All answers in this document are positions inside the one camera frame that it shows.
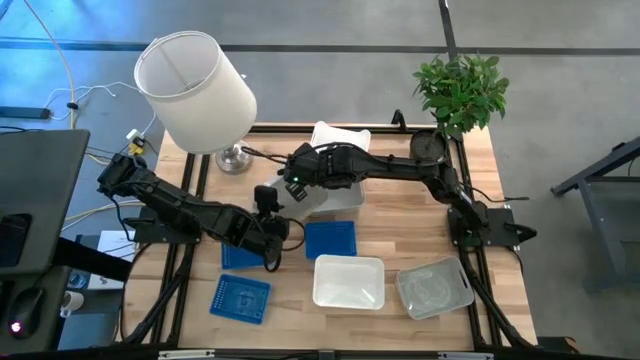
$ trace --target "concrete floor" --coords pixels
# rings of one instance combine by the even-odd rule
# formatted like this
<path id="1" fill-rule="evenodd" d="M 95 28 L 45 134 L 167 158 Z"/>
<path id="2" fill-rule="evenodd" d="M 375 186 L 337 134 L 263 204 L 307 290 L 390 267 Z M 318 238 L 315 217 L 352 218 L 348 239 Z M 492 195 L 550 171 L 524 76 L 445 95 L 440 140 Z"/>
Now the concrete floor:
<path id="1" fill-rule="evenodd" d="M 140 41 L 200 30 L 230 44 L 445 44 L 436 0 L 32 0 L 54 35 L 66 40 Z M 632 0 L 450 0 L 459 46 L 638 47 L 640 3 Z M 45 35 L 21 1 L 0 20 L 0 37 Z M 133 84 L 139 54 L 68 51 L 77 85 Z M 401 108 L 409 122 L 431 121 L 411 97 L 411 73 L 433 55 L 230 53 L 258 99 L 259 121 L 387 123 Z M 585 278 L 601 257 L 577 193 L 548 189 L 640 134 L 637 57 L 504 56 L 511 79 L 507 118 L 491 124 L 505 193 L 517 221 L 539 235 L 523 246 L 524 277 L 538 335 L 572 336 L 582 351 L 640 357 L 640 292 L 588 295 Z M 68 87 L 49 50 L 0 50 L 0 104 L 41 106 L 53 88 Z M 151 110 L 134 91 L 117 98 L 97 90 L 82 103 L 79 126 L 91 144 L 119 150 Z M 53 106 L 60 114 L 66 99 Z M 67 122 L 0 119 L 0 125 L 65 128 Z M 157 124 L 149 138 L 159 145 Z M 147 155 L 155 163 L 153 155 Z M 101 167 L 83 164 L 70 214 L 107 203 L 95 192 Z M 135 210 L 127 209 L 129 214 Z M 117 230 L 114 214 L 96 215 L 65 232 Z M 113 324 L 112 319 L 104 323 Z M 67 337 L 73 344 L 74 337 Z"/>

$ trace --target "wooden tabletop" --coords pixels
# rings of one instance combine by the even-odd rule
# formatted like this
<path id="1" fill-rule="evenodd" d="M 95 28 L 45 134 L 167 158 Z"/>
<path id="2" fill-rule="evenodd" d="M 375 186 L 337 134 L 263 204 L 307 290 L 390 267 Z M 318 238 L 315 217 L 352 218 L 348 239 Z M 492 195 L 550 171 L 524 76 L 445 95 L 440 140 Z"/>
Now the wooden tabletop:
<path id="1" fill-rule="evenodd" d="M 310 134 L 256 134 L 244 140 L 267 153 L 293 152 Z M 373 135 L 369 151 L 376 155 L 408 156 L 409 135 Z M 489 196 L 502 197 L 488 130 L 465 135 L 465 148 L 472 183 Z M 179 186 L 186 153 L 165 133 L 156 174 Z M 205 200 L 228 202 L 250 209 L 253 187 L 271 179 L 278 164 L 256 158 L 241 175 L 220 172 L 212 161 Z M 194 192 L 199 161 L 194 167 Z M 435 201 L 418 182 L 368 179 L 364 181 L 366 202 L 351 215 L 332 219 L 354 220 L 359 256 L 384 261 L 386 302 L 378 311 L 323 308 L 311 298 L 313 263 L 304 248 L 285 253 L 276 273 L 262 267 L 225 271 L 272 285 L 264 323 L 252 325 L 209 314 L 209 307 L 222 274 L 220 244 L 209 238 L 198 245 L 187 302 L 180 347 L 198 348 L 331 348 L 349 350 L 470 350 L 472 341 L 465 308 L 416 321 L 411 319 L 395 289 L 399 270 L 411 269 L 457 256 L 449 239 L 447 206 Z M 285 246 L 300 241 L 301 231 L 292 227 Z M 135 265 L 127 284 L 125 329 L 130 333 L 156 300 L 166 258 L 166 245 L 153 245 Z M 494 298 L 509 320 L 530 342 L 535 343 L 520 267 L 505 249 L 487 248 Z M 165 334 L 173 313 L 173 301 L 165 318 Z M 489 341 L 486 311 L 478 302 L 485 340 Z"/>

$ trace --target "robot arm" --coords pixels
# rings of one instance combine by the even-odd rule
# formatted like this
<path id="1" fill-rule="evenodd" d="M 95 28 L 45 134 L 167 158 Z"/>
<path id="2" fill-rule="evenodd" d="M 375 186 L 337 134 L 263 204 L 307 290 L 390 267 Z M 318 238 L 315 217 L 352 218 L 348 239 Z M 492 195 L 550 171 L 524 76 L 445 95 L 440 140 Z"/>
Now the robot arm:
<path id="1" fill-rule="evenodd" d="M 374 156 L 346 143 L 317 153 L 305 143 L 289 156 L 280 174 L 289 183 L 326 189 L 350 188 L 366 178 L 421 181 L 434 199 L 458 210 L 469 228 L 480 230 L 488 224 L 486 205 L 464 193 L 456 170 L 446 162 Z"/>
<path id="2" fill-rule="evenodd" d="M 278 208 L 275 189 L 256 187 L 260 213 L 251 214 L 239 206 L 202 201 L 157 177 L 141 158 L 119 154 L 113 156 L 98 182 L 98 191 L 109 198 L 137 198 L 173 231 L 194 238 L 204 231 L 227 245 L 262 256 L 267 264 L 278 260 L 289 235 L 289 222 L 271 214 Z"/>

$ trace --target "computer mouse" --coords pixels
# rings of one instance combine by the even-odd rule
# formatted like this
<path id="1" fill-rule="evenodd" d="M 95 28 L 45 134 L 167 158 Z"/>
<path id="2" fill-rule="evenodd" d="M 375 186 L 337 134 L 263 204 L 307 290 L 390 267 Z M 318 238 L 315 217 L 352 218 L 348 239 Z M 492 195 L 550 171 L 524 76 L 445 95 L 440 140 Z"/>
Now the computer mouse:
<path id="1" fill-rule="evenodd" d="M 22 290 L 9 306 L 9 334 L 15 339 L 31 337 L 40 324 L 40 311 L 44 303 L 44 289 L 31 287 Z"/>

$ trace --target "blue plastic tray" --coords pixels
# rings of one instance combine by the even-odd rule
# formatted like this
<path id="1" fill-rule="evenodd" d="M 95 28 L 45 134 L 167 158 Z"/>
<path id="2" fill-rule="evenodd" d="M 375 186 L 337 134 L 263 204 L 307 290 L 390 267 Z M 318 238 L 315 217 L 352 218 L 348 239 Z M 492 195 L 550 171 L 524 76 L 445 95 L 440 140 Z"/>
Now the blue plastic tray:
<path id="1" fill-rule="evenodd" d="M 222 268 L 225 270 L 260 266 L 263 262 L 261 256 L 250 251 L 222 244 Z"/>
<path id="2" fill-rule="evenodd" d="M 222 274 L 209 312 L 213 315 L 260 325 L 270 292 L 270 284 Z"/>
<path id="3" fill-rule="evenodd" d="M 305 226 L 307 259 L 320 255 L 356 256 L 356 226 L 353 221 L 322 221 Z"/>

